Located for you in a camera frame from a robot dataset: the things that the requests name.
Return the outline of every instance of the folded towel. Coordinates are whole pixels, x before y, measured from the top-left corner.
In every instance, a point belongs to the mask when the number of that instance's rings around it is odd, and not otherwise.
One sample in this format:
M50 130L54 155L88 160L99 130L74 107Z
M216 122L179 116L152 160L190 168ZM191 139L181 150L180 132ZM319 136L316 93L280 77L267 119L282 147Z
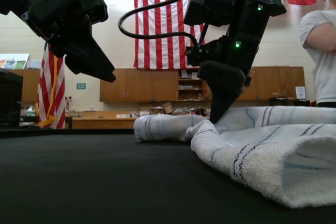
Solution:
M139 141L191 141L210 167L289 208L336 204L336 109L230 109L215 125L195 115L143 116Z

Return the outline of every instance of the green sign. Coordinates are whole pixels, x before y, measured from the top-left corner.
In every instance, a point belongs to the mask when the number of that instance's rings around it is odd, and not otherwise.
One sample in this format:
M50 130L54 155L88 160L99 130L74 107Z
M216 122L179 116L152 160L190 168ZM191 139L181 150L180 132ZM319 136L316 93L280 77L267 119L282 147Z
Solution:
M86 83L78 83L77 84L77 89L86 89Z

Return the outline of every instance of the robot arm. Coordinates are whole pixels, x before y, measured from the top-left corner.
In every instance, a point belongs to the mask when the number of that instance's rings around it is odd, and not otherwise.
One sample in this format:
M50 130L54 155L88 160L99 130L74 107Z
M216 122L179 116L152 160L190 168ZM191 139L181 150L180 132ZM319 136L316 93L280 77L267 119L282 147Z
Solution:
M198 77L213 93L210 120L216 123L249 86L248 76L270 16L286 12L281 0L190 0L184 23L205 23L199 43L190 34L136 35L122 28L129 16L178 0L141 7L119 20L122 33L133 38L188 36L193 45L185 54L189 65L199 66ZM50 44L50 50L74 73L113 82L114 66L91 35L91 26L108 19L104 0L0 0L0 13L10 11ZM229 25L226 35L203 45L208 25Z
M104 0L0 0L0 13L12 11L75 74L113 82L114 66L91 35L91 26L108 19Z
M225 114L251 81L249 72L270 16L286 12L281 0L190 0L184 23L205 23L199 49L187 47L187 62L212 91L210 120ZM202 45L208 25L229 25L226 35Z

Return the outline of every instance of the black mat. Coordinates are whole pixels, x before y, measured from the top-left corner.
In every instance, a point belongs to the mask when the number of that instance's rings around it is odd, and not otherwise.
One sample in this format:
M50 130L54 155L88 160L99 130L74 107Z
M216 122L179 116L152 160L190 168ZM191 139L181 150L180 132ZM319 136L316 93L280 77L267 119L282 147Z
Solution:
M0 140L0 222L336 223L290 210L204 165L187 144L133 135Z

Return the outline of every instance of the white t-shirt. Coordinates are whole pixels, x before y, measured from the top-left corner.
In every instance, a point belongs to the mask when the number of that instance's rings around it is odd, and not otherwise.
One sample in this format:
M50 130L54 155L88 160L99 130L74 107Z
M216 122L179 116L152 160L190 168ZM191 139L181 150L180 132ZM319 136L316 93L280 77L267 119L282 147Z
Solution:
M336 54L326 53L306 44L306 39L313 28L324 23L332 23L336 27L336 10L315 10L306 14L300 22L302 46L316 66L314 81L317 103L336 102Z

